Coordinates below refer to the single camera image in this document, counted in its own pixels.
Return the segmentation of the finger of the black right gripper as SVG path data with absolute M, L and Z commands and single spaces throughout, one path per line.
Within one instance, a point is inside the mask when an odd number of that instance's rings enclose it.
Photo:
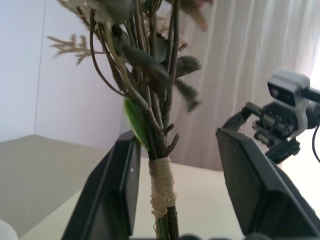
M 262 115 L 262 108 L 258 105 L 248 101 L 245 106 L 230 117 L 222 126 L 222 128 L 237 132 L 242 125 L 244 125 L 251 115 L 260 118 Z
M 272 146 L 265 155 L 275 164 L 280 164 L 291 155 L 295 156 L 300 151 L 300 142 L 296 139 L 281 142 Z

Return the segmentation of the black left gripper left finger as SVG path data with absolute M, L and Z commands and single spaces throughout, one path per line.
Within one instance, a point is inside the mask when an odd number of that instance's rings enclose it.
M 122 133 L 90 173 L 62 235 L 63 240 L 128 240 L 133 234 L 141 144 Z

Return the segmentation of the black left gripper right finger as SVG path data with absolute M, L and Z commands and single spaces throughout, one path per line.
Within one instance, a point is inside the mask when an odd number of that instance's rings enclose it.
M 216 131 L 225 184 L 244 236 L 318 240 L 320 220 L 288 175 L 250 137 Z

